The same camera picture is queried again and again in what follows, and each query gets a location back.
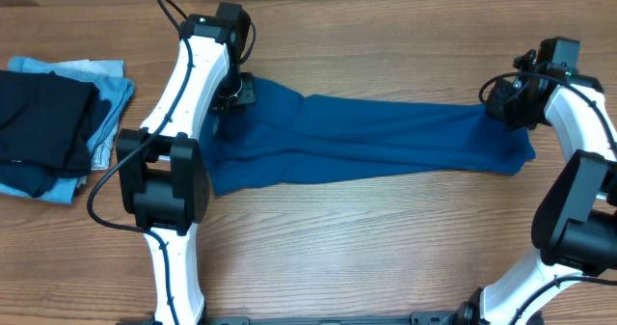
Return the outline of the blue polo shirt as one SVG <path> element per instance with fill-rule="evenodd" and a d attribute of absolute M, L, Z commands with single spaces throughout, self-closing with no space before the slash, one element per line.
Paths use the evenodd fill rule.
<path fill-rule="evenodd" d="M 481 105 L 303 96 L 263 78 L 255 96 L 243 113 L 203 124 L 199 145 L 218 196 L 439 170 L 512 176 L 535 157 L 525 130 Z"/>

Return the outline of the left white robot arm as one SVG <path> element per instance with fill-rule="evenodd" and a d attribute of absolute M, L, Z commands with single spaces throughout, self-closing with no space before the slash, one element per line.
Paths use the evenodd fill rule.
<path fill-rule="evenodd" d="M 209 178 L 200 134 L 218 118 L 255 103 L 254 79 L 241 65 L 254 37 L 249 15 L 221 3 L 212 16 L 179 25 L 173 74 L 155 109 L 117 140 L 122 204 L 151 255 L 157 305 L 153 324 L 200 324 L 205 299 L 197 271 L 197 228 L 208 206 Z"/>

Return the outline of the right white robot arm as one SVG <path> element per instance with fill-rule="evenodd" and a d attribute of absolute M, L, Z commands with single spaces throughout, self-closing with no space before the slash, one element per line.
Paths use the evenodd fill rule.
<path fill-rule="evenodd" d="M 616 129 L 600 81 L 577 69 L 579 49 L 579 41 L 545 39 L 479 91 L 487 113 L 511 127 L 552 127 L 566 165 L 536 210 L 531 249 L 446 324 L 540 324 L 559 293 L 602 284 L 600 275 L 616 267 L 616 217 L 593 207 L 616 204 Z"/>

